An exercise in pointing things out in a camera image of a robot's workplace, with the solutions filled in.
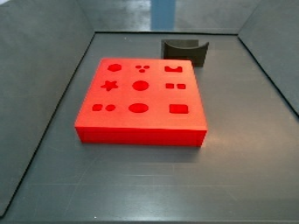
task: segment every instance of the black curved block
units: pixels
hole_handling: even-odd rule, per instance
[[[162,39],[162,59],[190,60],[194,67],[202,67],[209,42],[198,45],[197,39]]]

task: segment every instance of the red shape sorter block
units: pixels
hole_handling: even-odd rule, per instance
[[[82,143],[200,146],[206,123],[192,63],[102,59],[74,128]]]

